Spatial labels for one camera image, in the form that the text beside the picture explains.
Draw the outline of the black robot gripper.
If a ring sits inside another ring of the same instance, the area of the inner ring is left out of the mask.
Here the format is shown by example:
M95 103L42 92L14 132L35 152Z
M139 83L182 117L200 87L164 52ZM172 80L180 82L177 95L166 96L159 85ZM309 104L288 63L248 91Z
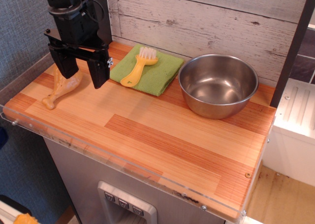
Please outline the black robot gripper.
M109 44L98 36L98 23L84 12L54 14L57 27L46 29L50 54L62 76L66 79L78 72L76 60L88 63L95 89L110 77Z

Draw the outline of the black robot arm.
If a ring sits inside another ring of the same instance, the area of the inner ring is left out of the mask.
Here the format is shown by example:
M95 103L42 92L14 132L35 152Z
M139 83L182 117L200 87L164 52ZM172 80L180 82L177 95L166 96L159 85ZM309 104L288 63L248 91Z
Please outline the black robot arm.
M107 0L47 0L56 23L47 29L49 50L62 76L79 70L76 60L87 62L92 82L100 88L110 77L112 34Z

